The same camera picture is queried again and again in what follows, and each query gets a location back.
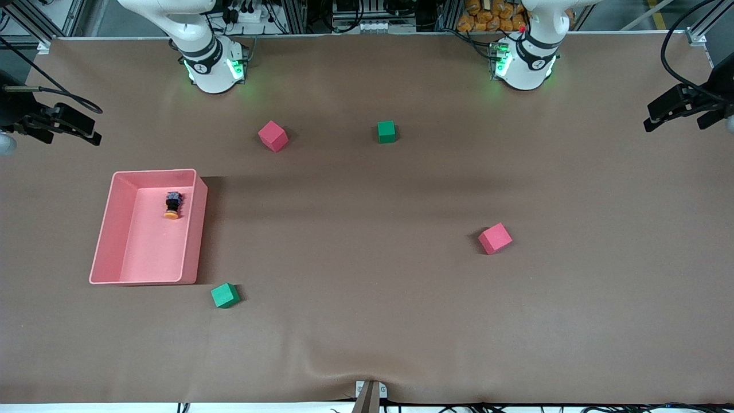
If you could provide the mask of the white terminal strip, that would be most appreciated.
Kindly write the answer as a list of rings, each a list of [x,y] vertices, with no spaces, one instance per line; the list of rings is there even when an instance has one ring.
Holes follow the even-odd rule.
[[[357,29],[359,34],[411,34],[416,32],[415,25],[391,21],[362,22]]]

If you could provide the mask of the orange snack pile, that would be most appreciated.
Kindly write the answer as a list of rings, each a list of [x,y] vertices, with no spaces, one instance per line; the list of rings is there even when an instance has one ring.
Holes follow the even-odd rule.
[[[461,0],[446,29],[457,32],[529,32],[562,37],[576,23],[576,10],[598,0]]]

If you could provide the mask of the metal table clamp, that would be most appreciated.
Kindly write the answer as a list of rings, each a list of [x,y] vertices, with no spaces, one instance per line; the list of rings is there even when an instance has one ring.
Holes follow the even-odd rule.
[[[387,400],[388,389],[379,381],[357,381],[356,402],[351,413],[381,413],[381,401]]]

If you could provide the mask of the aluminium frame post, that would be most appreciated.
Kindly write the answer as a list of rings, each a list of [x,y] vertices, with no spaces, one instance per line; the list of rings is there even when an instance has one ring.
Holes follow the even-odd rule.
[[[437,32],[444,29],[456,30],[458,21],[466,10],[464,0],[437,0],[437,6],[438,17],[435,30]]]
[[[309,0],[280,0],[289,34],[306,34]]]

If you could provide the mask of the brown table cover cloth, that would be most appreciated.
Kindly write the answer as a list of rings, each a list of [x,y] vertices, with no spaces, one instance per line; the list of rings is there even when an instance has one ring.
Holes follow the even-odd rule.
[[[35,61],[103,141],[0,157],[0,403],[365,379],[404,403],[734,403],[734,134],[645,132],[661,40],[571,35],[517,92],[453,35],[265,38],[219,96],[166,40],[56,40]],[[89,284],[112,175],[173,168],[209,188],[196,283]],[[487,255],[496,223],[513,241]]]

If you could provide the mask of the pink plastic tray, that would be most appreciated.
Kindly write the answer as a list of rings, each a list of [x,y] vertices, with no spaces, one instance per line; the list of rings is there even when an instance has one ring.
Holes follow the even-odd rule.
[[[192,168],[114,173],[90,284],[193,284],[198,274],[208,191]],[[168,192],[182,195],[176,220],[163,216]]]

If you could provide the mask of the black control unit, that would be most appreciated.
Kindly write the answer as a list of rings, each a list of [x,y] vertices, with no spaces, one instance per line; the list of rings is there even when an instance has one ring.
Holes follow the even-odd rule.
[[[330,16],[334,22],[409,18],[415,15],[419,0],[331,0]]]

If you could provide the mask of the white power strip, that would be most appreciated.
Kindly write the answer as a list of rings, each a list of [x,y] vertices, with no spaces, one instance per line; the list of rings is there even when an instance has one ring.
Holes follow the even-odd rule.
[[[259,24],[264,18],[264,8],[261,3],[244,3],[238,7],[229,7],[222,12],[226,24]]]

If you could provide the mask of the pink foam cube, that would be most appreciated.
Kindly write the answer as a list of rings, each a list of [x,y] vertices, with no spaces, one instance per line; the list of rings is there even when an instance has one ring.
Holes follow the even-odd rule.
[[[503,223],[496,223],[479,234],[478,240],[487,255],[509,246],[513,239]]]
[[[259,130],[259,138],[268,149],[276,153],[284,149],[290,141],[285,129],[273,120]]]

